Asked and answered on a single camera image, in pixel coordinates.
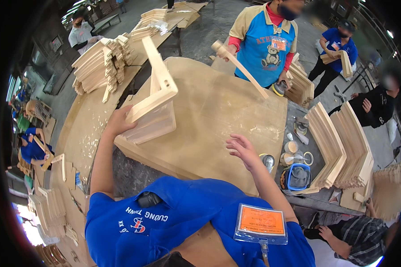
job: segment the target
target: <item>black jacket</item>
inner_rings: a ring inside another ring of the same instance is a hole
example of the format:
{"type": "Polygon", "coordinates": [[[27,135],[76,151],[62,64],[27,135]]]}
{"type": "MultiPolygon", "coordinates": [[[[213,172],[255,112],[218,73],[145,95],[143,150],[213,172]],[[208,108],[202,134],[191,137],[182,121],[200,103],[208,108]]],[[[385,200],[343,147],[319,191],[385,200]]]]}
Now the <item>black jacket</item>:
{"type": "Polygon", "coordinates": [[[377,128],[392,118],[395,98],[389,96],[386,89],[379,85],[368,93],[359,93],[358,97],[349,101],[349,104],[351,104],[361,126],[370,125],[377,128]],[[371,103],[371,109],[368,113],[362,107],[364,99],[368,99],[371,103]]]}

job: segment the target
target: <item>concrete floor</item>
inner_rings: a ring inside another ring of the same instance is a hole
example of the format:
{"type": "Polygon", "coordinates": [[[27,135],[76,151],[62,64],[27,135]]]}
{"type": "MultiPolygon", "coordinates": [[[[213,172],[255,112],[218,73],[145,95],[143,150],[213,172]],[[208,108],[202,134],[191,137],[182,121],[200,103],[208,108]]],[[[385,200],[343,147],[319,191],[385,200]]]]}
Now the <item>concrete floor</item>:
{"type": "MultiPolygon", "coordinates": [[[[122,22],[114,24],[100,32],[107,38],[115,38],[118,34],[131,31],[139,21],[139,16],[153,8],[160,8],[165,4],[165,1],[131,1],[126,4],[127,13],[121,14],[122,22]]],[[[215,5],[215,16],[212,13],[212,5],[209,4],[202,10],[202,24],[200,18],[192,25],[181,31],[181,48],[183,57],[191,58],[211,65],[212,60],[209,58],[215,53],[211,49],[211,44],[217,39],[224,41],[227,38],[228,32],[236,19],[237,15],[244,7],[249,6],[249,3],[244,0],[220,0],[215,5]]],[[[119,10],[114,10],[112,14],[116,14],[119,10]]],[[[304,19],[296,20],[299,26],[299,36],[297,43],[297,52],[300,53],[299,61],[309,73],[315,66],[318,51],[315,47],[315,40],[321,36],[321,31],[304,19]]],[[[173,43],[173,38],[169,38],[166,43],[173,43]]],[[[178,52],[173,49],[159,49],[164,58],[168,56],[178,56],[178,52]]],[[[319,83],[321,76],[314,83],[319,83]]],[[[63,89],[53,99],[47,99],[46,103],[53,108],[52,116],[57,119],[57,123],[52,135],[52,146],[56,145],[59,132],[65,120],[65,116],[71,107],[73,100],[76,97],[74,89],[71,88],[74,76],[71,74],[64,84],[63,89]]],[[[321,101],[327,111],[332,110],[337,105],[340,105],[339,100],[334,97],[334,85],[344,89],[348,86],[342,77],[337,77],[312,104],[321,101]]],[[[361,92],[362,89],[358,83],[347,91],[349,97],[354,92],[361,92]]],[[[393,160],[393,147],[389,142],[386,126],[381,126],[377,129],[364,127],[364,132],[369,141],[374,157],[374,168],[384,168],[393,160]]],[[[399,144],[399,136],[394,142],[394,147],[399,144]]],[[[116,197],[128,197],[137,194],[145,186],[152,183],[155,179],[162,176],[161,172],[144,166],[132,159],[126,158],[123,153],[115,148],[113,151],[113,176],[115,179],[116,197]]],[[[45,184],[48,184],[49,175],[46,173],[45,184]]]]}

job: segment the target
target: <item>shirt collar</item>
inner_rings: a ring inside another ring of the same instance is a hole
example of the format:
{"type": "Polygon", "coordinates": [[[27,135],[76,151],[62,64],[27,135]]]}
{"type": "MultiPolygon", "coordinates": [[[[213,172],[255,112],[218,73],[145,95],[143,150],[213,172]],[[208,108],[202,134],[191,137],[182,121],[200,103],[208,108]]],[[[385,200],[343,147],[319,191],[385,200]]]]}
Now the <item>shirt collar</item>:
{"type": "MultiPolygon", "coordinates": [[[[267,6],[269,4],[270,4],[270,2],[267,2],[263,5],[264,18],[266,19],[267,25],[274,25],[272,23],[272,20],[269,17],[269,14],[267,13],[267,6]]],[[[283,29],[285,32],[289,33],[289,30],[291,29],[291,22],[289,20],[283,19],[282,24],[281,24],[281,29],[283,29]]]]}

